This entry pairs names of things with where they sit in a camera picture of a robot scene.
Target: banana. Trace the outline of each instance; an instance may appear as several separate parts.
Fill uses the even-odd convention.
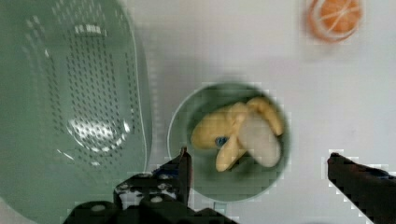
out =
[[[263,97],[255,97],[247,102],[247,106],[258,112],[264,120],[266,120],[271,130],[276,136],[280,136],[284,132],[284,124],[282,118],[276,109]]]

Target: toy orange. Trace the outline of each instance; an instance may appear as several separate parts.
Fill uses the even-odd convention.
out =
[[[316,37],[336,43],[358,30],[361,15],[360,0],[314,0],[307,19]]]

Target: colander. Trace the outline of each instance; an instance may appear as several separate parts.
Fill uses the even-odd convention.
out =
[[[149,84],[112,0],[0,0],[0,197],[37,223],[144,172]]]

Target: bowl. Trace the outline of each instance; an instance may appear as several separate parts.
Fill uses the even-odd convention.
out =
[[[194,127],[208,113],[253,97],[268,99],[285,121],[285,132],[277,139],[281,146],[281,159],[271,168],[259,165],[247,153],[226,172],[216,170],[217,149],[201,150],[191,144]],[[224,82],[202,87],[189,95],[174,114],[168,132],[168,152],[171,158],[187,146],[192,157],[193,180],[191,187],[216,202],[238,202],[253,198],[268,190],[284,172],[290,154],[289,124],[282,108],[268,94],[248,83]]]

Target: white table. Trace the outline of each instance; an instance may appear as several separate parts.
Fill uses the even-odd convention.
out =
[[[230,79],[256,82],[289,116],[290,164],[264,194],[229,204],[227,216],[247,224],[371,223],[329,187],[325,161],[338,149],[359,163],[396,171],[396,1],[365,2],[360,32],[336,47],[318,45],[307,34],[305,0],[124,5],[147,53],[155,116],[149,169],[168,160],[170,120],[194,89]],[[191,194],[194,209],[212,203]],[[26,223],[0,205],[0,223]]]

